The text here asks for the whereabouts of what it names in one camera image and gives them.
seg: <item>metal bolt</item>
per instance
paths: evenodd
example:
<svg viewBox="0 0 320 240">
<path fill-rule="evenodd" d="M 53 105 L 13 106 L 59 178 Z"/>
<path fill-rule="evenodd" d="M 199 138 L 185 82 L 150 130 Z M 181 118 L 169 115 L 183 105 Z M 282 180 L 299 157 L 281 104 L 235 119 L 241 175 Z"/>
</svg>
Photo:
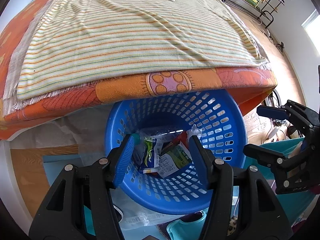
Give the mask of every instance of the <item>metal bolt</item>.
<svg viewBox="0 0 320 240">
<path fill-rule="evenodd" d="M 285 180 L 284 183 L 283 183 L 283 186 L 284 187 L 289 187 L 289 181 Z"/>
<path fill-rule="evenodd" d="M 250 169 L 250 171 L 252 171 L 252 172 L 258 171 L 258 168 L 257 168 L 256 166 L 254 166 L 254 165 L 251 165 L 251 166 L 249 167 L 249 169 Z"/>
<path fill-rule="evenodd" d="M 215 159 L 214 162 L 218 165 L 222 165 L 224 163 L 222 159 Z"/>
<path fill-rule="evenodd" d="M 71 170 L 73 169 L 73 165 L 72 165 L 72 164 L 68 164 L 68 165 L 66 165 L 66 166 L 64 167 L 64 169 L 65 169 L 66 171 L 71 171 Z"/>
<path fill-rule="evenodd" d="M 102 159 L 99 160 L 99 163 L 101 165 L 107 164 L 108 163 L 108 159 L 107 158 L 102 158 Z"/>
</svg>

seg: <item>window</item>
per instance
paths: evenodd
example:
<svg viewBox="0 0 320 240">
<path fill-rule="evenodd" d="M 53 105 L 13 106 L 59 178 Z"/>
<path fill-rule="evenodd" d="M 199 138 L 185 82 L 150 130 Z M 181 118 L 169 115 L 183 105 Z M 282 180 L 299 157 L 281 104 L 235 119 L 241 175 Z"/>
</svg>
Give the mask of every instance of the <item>window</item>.
<svg viewBox="0 0 320 240">
<path fill-rule="evenodd" d="M 302 24 L 320 54 L 320 15 L 315 10 Z"/>
</svg>

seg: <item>blue plastic basket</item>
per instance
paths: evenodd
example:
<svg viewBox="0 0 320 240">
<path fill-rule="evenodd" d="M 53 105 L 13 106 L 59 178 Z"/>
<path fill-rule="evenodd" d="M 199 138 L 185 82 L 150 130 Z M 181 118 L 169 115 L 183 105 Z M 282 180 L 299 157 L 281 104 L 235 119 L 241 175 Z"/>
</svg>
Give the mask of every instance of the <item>blue plastic basket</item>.
<svg viewBox="0 0 320 240">
<path fill-rule="evenodd" d="M 118 147 L 124 135 L 137 129 L 176 125 L 188 130 L 193 124 L 202 130 L 201 143 L 216 158 L 243 167 L 242 152 L 247 143 L 241 112 L 226 90 L 209 90 L 126 100 L 110 113 L 105 136 L 106 154 Z M 135 202 L 164 214 L 190 214 L 209 206 L 212 191 L 199 182 L 193 164 L 164 179 L 141 174 L 133 160 L 121 189 Z"/>
</svg>

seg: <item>blue garment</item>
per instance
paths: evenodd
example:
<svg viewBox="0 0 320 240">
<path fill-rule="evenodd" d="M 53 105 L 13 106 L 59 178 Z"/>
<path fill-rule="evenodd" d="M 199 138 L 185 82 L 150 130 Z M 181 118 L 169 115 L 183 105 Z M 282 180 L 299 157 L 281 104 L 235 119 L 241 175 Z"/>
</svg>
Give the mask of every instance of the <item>blue garment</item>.
<svg viewBox="0 0 320 240">
<path fill-rule="evenodd" d="M 272 143 L 265 143 L 260 145 L 263 148 L 274 150 L 283 153 L 284 156 L 288 156 L 292 152 L 299 142 L 303 141 L 303 138 L 290 139 Z M 265 179 L 275 179 L 270 168 L 264 167 L 258 164 L 256 159 L 246 157 L 244 163 L 244 169 L 250 165 L 257 166 L 258 170 L 263 174 Z M 277 195 L 277 198 L 287 215 L 290 224 L 292 225 L 296 219 L 301 215 L 302 212 L 310 205 L 311 201 L 316 195 L 311 191 L 303 191 L 291 194 Z"/>
</svg>

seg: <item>striped cloth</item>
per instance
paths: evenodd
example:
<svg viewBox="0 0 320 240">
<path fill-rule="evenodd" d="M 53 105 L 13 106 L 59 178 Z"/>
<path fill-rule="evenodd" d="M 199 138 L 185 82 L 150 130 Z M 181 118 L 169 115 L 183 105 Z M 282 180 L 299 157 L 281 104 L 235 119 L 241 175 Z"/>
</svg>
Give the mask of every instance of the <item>striped cloth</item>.
<svg viewBox="0 0 320 240">
<path fill-rule="evenodd" d="M 136 73 L 261 66 L 263 55 L 220 0 L 54 0 L 26 53 L 17 96 Z"/>
</svg>

